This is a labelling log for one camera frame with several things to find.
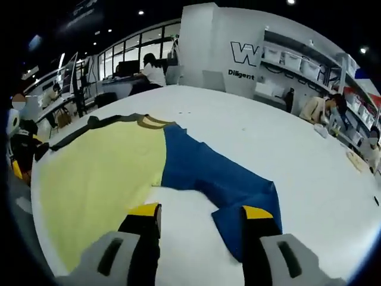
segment desk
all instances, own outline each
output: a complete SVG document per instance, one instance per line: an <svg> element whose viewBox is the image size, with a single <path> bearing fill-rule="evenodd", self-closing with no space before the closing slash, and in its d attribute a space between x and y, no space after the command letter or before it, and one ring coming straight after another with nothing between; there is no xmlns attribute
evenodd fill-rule
<svg viewBox="0 0 381 286"><path fill-rule="evenodd" d="M118 100L130 95L132 86L137 83L143 83L145 79L139 77L122 77L120 79L104 80L102 82L103 92L115 92Z"/></svg>
<svg viewBox="0 0 381 286"><path fill-rule="evenodd" d="M374 176L346 157L337 139L322 138L313 125L281 110L224 92L167 86L128 97L87 114L50 143L84 126L89 115L150 114L175 120L188 134L248 170L274 181L284 233L310 248L329 276L349 279L371 249L381 223ZM42 216L40 165L33 162L32 209L44 255L55 275L66 274ZM242 265L228 252L211 217L216 207L196 191L154 188L148 202L159 201L161 257L156 285L244 285Z"/></svg>
<svg viewBox="0 0 381 286"><path fill-rule="evenodd" d="M39 123L42 119L44 119L49 113L53 113L58 109L64 107L70 101L74 99L74 95L69 95L66 97L57 98L52 104L48 105L46 109L42 110L40 113L36 123Z"/></svg>

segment black hair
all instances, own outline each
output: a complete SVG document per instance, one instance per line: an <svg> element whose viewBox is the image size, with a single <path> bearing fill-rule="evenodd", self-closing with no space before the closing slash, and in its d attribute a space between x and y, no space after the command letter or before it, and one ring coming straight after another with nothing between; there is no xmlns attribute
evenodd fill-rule
<svg viewBox="0 0 381 286"><path fill-rule="evenodd" d="M53 90L60 90L61 89L61 87L60 87L60 85L56 82L54 85L53 85Z"/></svg>
<svg viewBox="0 0 381 286"><path fill-rule="evenodd" d="M345 97L341 94L333 94L329 98L331 100L335 100L338 112L340 115L344 115L347 109Z"/></svg>
<svg viewBox="0 0 381 286"><path fill-rule="evenodd" d="M373 125L371 128L370 128L370 133L372 131L375 131L377 133L377 138L378 140L380 140L380 130L377 128L377 126Z"/></svg>
<svg viewBox="0 0 381 286"><path fill-rule="evenodd" d="M146 66L148 63L151 64L152 67L161 67L161 65L156 60L153 53L146 54L143 58L144 66Z"/></svg>

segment computer monitor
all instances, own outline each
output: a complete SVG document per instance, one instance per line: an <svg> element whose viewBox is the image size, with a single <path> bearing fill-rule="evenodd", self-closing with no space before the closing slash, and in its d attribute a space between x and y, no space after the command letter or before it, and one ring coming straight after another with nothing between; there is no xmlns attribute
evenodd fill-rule
<svg viewBox="0 0 381 286"><path fill-rule="evenodd" d="M119 62L119 68L117 75L120 77L132 76L134 73L139 72L139 61L121 61Z"/></svg>
<svg viewBox="0 0 381 286"><path fill-rule="evenodd" d="M69 60L69 62L65 66L62 94L70 93L71 78L73 77L73 73L76 72L75 67L77 62L77 56L78 56L78 52L75 55L73 55L73 57Z"/></svg>

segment storage box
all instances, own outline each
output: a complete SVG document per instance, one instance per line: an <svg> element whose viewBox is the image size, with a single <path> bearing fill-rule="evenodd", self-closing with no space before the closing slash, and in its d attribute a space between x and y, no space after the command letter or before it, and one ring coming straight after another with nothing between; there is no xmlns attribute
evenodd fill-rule
<svg viewBox="0 0 381 286"><path fill-rule="evenodd" d="M347 137L353 141L355 145L358 144L360 139L362 138L361 134L358 133L353 127L350 127L346 133Z"/></svg>
<svg viewBox="0 0 381 286"><path fill-rule="evenodd" d="M279 64L280 55L282 53L278 49L270 48L269 46L264 46L263 50L264 50L264 58L266 60Z"/></svg>
<svg viewBox="0 0 381 286"><path fill-rule="evenodd" d="M358 109L361 106L361 101L358 99L356 94L346 94L345 99L347 100L348 104L351 106L352 110L355 113L358 113Z"/></svg>
<svg viewBox="0 0 381 286"><path fill-rule="evenodd" d="M312 63L311 61L303 59L301 71L306 77L317 80L319 77L320 66Z"/></svg>
<svg viewBox="0 0 381 286"><path fill-rule="evenodd" d="M365 108L365 106L360 106L358 109L358 115L360 115L361 119L366 122L368 120L368 117L370 115L368 109Z"/></svg>
<svg viewBox="0 0 381 286"><path fill-rule="evenodd" d="M356 70L359 68L356 61L346 53L338 53L336 55L336 58L339 60L339 63L342 64L341 59L344 58L344 60L347 62L346 65L346 72L350 74L352 77L355 77Z"/></svg>
<svg viewBox="0 0 381 286"><path fill-rule="evenodd" d="M273 88L271 85L266 85L265 83L257 82L257 85L255 86L255 91L259 92L260 94L266 94L271 96L273 93Z"/></svg>
<svg viewBox="0 0 381 286"><path fill-rule="evenodd" d="M298 55L291 54L290 52L285 53L285 66L292 70L300 70L300 65L302 63L302 58Z"/></svg>

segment ceiling light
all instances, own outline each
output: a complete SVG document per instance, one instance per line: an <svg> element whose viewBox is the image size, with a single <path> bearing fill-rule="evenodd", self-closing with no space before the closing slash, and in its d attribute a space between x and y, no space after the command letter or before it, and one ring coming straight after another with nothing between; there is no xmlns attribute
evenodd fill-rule
<svg viewBox="0 0 381 286"><path fill-rule="evenodd" d="M365 54L367 51L368 51L368 48L367 48L366 46L364 46L364 47L362 47L362 48L360 49L360 52L361 52L362 54Z"/></svg>

